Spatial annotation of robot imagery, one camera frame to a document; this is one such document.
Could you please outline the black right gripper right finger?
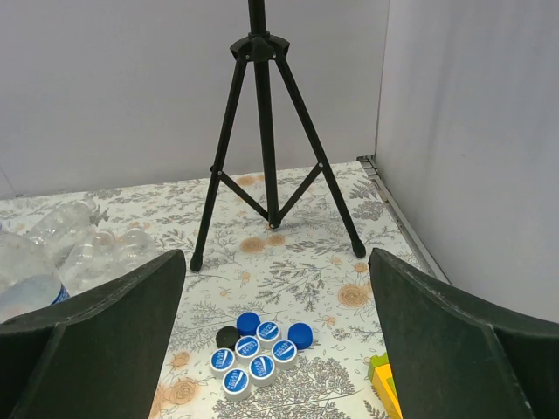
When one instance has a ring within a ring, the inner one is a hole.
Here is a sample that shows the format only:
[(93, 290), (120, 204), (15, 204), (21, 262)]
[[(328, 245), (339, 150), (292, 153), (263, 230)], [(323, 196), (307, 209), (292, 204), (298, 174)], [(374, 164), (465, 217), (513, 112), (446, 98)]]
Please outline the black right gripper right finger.
[(435, 279), (386, 250), (369, 273), (405, 418), (556, 418), (558, 325)]

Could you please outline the Pocari Sweat plastic bottle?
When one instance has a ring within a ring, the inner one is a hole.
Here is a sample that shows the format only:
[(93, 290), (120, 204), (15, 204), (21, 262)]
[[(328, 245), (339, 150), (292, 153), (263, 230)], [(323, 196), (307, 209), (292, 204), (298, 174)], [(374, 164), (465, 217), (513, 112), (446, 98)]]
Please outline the Pocari Sweat plastic bottle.
[(70, 298), (42, 248), (1, 230), (1, 322)]

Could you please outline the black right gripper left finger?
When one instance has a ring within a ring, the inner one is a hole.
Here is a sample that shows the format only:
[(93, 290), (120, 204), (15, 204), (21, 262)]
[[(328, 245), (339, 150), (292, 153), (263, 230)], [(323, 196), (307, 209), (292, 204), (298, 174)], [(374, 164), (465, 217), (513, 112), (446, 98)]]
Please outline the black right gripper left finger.
[(3, 418), (146, 418), (183, 292), (172, 250), (1, 325)]

